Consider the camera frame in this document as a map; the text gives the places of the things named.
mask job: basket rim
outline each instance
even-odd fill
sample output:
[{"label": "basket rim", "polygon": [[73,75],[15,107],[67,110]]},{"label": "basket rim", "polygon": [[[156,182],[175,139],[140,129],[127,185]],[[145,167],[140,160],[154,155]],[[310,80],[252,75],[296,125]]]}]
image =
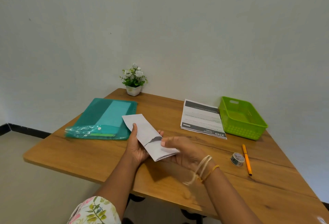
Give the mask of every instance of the basket rim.
[{"label": "basket rim", "polygon": [[[230,115],[228,114],[227,107],[226,107],[226,104],[225,104],[223,98],[227,98],[227,99],[230,99],[230,100],[236,100],[236,101],[243,101],[243,102],[247,102],[247,103],[249,103],[249,104],[254,108],[254,110],[257,112],[257,114],[259,115],[259,117],[264,121],[265,126],[263,126],[263,125],[259,125],[259,124],[247,123],[247,122],[243,122],[243,121],[241,121],[241,120],[237,120],[237,119],[231,118]],[[241,99],[237,99],[237,98],[231,98],[231,97],[226,97],[226,96],[222,96],[222,99],[220,100],[220,102],[223,102],[224,107],[225,107],[226,112],[227,112],[227,116],[228,116],[228,118],[230,118],[230,119],[232,119],[232,120],[234,120],[234,121],[237,121],[237,122],[244,123],[244,124],[250,124],[250,125],[258,126],[258,127],[262,127],[262,128],[265,128],[265,129],[268,128],[267,123],[266,123],[265,120],[261,117],[261,115],[258,113],[258,111],[256,110],[256,108],[253,106],[252,103],[250,103],[250,102],[248,102],[248,101],[245,101],[245,100],[241,100]]]}]

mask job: table surface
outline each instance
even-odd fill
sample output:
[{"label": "table surface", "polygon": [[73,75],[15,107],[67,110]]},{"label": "table surface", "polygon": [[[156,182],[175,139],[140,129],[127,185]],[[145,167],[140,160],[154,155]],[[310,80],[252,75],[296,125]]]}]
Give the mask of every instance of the table surface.
[{"label": "table surface", "polygon": [[[155,129],[164,130],[165,137],[189,137],[220,165],[264,223],[320,223],[319,216],[329,222],[327,209],[268,132],[265,131],[258,141],[230,134],[227,134],[227,140],[220,139],[180,128],[183,101],[147,93],[132,97],[127,95],[125,89],[117,89],[106,98],[137,101],[137,114],[142,113]],[[32,164],[102,183],[125,151],[126,141],[65,138],[65,128],[72,126],[78,118],[40,141],[23,158]],[[230,161],[232,153],[242,153],[242,144],[248,149],[253,176],[248,175],[245,164],[236,167]],[[218,218],[199,181],[191,186],[182,184],[191,176],[190,171],[176,164],[147,159],[138,169],[132,193]]]}]

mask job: person's right hand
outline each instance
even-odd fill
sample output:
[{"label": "person's right hand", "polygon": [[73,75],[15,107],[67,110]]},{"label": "person's right hand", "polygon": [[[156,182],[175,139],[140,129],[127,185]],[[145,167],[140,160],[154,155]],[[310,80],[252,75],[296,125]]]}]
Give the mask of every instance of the person's right hand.
[{"label": "person's right hand", "polygon": [[192,143],[184,136],[171,136],[161,140],[161,146],[166,148],[176,148],[180,153],[163,159],[179,164],[193,172],[198,167],[199,163],[207,156],[207,154]]}]

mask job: printed document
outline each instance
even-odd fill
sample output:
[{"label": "printed document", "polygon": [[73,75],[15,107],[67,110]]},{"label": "printed document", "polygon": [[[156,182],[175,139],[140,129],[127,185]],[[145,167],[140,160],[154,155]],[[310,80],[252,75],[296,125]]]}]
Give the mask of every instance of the printed document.
[{"label": "printed document", "polygon": [[195,101],[184,101],[181,128],[227,139],[218,108]]},{"label": "printed document", "polygon": [[137,125],[137,139],[144,146],[154,161],[159,161],[179,153],[175,148],[161,146],[162,136],[145,119],[143,114],[122,116],[123,121],[130,131],[133,130],[133,123]]}]

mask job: floral sleeve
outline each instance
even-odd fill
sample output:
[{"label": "floral sleeve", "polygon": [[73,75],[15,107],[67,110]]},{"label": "floral sleeve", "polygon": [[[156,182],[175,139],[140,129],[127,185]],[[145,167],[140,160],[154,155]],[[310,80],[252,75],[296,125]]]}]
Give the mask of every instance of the floral sleeve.
[{"label": "floral sleeve", "polygon": [[121,224],[115,206],[100,196],[93,196],[80,203],[68,224]]}]

